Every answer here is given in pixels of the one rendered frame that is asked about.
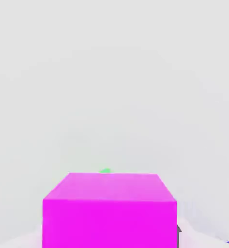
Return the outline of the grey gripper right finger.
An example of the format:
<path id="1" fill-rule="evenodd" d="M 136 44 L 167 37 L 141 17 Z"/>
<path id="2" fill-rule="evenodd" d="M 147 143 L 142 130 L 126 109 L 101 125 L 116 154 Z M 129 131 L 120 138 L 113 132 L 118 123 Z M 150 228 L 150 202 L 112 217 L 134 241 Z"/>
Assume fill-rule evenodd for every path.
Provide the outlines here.
<path id="1" fill-rule="evenodd" d="M 180 233 L 180 248 L 229 248 L 229 244 L 222 240 L 197 232 L 184 218 L 178 218 Z"/>

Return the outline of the small magenta cube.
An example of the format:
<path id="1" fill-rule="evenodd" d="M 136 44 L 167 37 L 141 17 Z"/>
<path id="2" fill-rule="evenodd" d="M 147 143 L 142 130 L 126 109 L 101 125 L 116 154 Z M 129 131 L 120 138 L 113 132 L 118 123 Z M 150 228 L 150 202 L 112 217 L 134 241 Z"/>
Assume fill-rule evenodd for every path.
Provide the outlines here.
<path id="1" fill-rule="evenodd" d="M 177 201 L 156 174 L 70 173 L 43 199 L 42 248 L 178 248 Z"/>

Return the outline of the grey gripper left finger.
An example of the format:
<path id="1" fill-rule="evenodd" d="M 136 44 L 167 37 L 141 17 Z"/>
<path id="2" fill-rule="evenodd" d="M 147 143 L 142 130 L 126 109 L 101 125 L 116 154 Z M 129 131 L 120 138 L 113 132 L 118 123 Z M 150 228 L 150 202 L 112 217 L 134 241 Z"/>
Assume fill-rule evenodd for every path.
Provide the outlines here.
<path id="1" fill-rule="evenodd" d="M 42 225 L 31 233 L 0 244 L 0 248 L 42 248 Z"/>

